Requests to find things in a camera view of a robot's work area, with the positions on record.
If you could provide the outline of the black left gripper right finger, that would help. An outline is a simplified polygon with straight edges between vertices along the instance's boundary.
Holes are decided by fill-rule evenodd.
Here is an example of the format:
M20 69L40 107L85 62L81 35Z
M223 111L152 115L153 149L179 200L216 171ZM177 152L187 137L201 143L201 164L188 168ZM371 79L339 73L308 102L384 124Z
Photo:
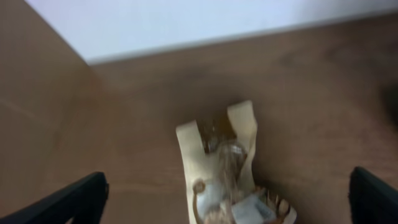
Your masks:
M363 167L350 175L349 205L354 224L397 224L397 190Z

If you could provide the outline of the brown white snack pouch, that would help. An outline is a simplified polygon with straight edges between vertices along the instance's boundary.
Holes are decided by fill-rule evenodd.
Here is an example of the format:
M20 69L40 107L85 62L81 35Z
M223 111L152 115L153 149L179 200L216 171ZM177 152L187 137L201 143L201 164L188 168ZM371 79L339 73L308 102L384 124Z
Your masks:
M189 222L295 223L297 212L252 174L257 121L251 101L176 128Z

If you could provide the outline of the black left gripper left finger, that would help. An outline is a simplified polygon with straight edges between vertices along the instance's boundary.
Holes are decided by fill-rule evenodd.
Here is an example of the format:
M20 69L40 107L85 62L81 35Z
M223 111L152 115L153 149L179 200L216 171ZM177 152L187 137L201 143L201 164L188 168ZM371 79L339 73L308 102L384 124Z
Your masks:
M99 224L109 195L105 174L94 172L19 211L1 223Z

